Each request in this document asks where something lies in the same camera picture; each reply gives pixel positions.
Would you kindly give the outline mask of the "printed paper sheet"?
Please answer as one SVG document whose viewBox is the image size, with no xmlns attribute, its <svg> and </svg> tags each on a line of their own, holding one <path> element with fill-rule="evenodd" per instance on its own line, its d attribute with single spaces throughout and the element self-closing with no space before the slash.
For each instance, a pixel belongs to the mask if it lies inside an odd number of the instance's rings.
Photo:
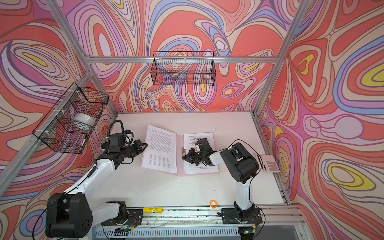
<svg viewBox="0 0 384 240">
<path fill-rule="evenodd" d="M 213 133 L 184 134 L 184 172 L 185 175 L 215 174 L 219 167 L 209 159 L 215 150 Z"/>
<path fill-rule="evenodd" d="M 177 135 L 148 125 L 142 167 L 150 170 L 177 173 Z"/>
</svg>

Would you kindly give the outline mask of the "pink folder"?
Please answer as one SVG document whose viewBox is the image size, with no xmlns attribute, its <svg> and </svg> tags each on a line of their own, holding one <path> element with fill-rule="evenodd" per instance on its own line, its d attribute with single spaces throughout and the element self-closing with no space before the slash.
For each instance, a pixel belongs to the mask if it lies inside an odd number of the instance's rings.
<svg viewBox="0 0 384 240">
<path fill-rule="evenodd" d="M 184 147 L 183 135 L 177 135 L 177 173 L 176 176 L 186 176 L 184 172 L 184 161 L 182 160 L 182 148 Z"/>
</svg>

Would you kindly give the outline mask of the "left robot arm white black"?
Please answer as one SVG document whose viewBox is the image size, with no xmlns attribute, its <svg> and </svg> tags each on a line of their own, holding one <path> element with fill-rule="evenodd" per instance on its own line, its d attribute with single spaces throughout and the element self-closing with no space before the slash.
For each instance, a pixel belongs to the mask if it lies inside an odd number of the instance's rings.
<svg viewBox="0 0 384 240">
<path fill-rule="evenodd" d="M 112 134 L 101 145 L 104 150 L 94 160 L 92 168 L 73 186 L 48 200 L 46 210 L 46 236 L 49 238 L 83 238 L 92 227 L 112 222 L 124 225 L 129 212 L 124 201 L 107 201 L 92 208 L 89 200 L 101 183 L 111 175 L 125 159 L 134 160 L 144 152 L 147 143 L 127 138 L 125 133 Z"/>
</svg>

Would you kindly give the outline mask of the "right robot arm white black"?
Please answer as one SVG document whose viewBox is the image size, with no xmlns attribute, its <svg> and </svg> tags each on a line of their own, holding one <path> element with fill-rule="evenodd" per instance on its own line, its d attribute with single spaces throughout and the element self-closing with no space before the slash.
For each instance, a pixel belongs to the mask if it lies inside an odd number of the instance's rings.
<svg viewBox="0 0 384 240">
<path fill-rule="evenodd" d="M 233 208 L 223 208 L 218 212 L 225 225 L 249 224 L 258 226 L 263 222 L 260 208 L 256 207 L 252 197 L 253 180 L 261 172 L 258 160 L 240 143 L 235 140 L 225 149 L 214 151 L 208 139 L 198 139 L 182 160 L 190 164 L 214 167 L 225 164 L 232 178 L 237 182 L 237 195 Z"/>
</svg>

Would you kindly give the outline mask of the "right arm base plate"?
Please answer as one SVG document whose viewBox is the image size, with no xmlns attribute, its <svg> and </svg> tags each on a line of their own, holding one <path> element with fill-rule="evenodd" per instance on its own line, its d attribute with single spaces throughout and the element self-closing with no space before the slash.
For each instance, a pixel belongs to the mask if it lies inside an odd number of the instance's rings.
<svg viewBox="0 0 384 240">
<path fill-rule="evenodd" d="M 260 225 L 263 223 L 262 214 L 259 208 L 253 207 L 246 211 L 235 208 L 223 208 L 218 215 L 222 217 L 223 224 L 253 224 Z"/>
</svg>

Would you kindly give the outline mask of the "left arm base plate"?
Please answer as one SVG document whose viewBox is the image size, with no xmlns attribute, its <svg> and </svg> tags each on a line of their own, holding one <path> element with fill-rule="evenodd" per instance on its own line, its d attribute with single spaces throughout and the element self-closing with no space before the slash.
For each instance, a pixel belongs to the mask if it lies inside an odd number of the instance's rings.
<svg viewBox="0 0 384 240">
<path fill-rule="evenodd" d="M 125 216 L 118 216 L 114 219 L 102 222 L 102 226 L 128 226 L 137 227 L 142 224 L 143 220 L 143 209 L 128 209 Z"/>
</svg>

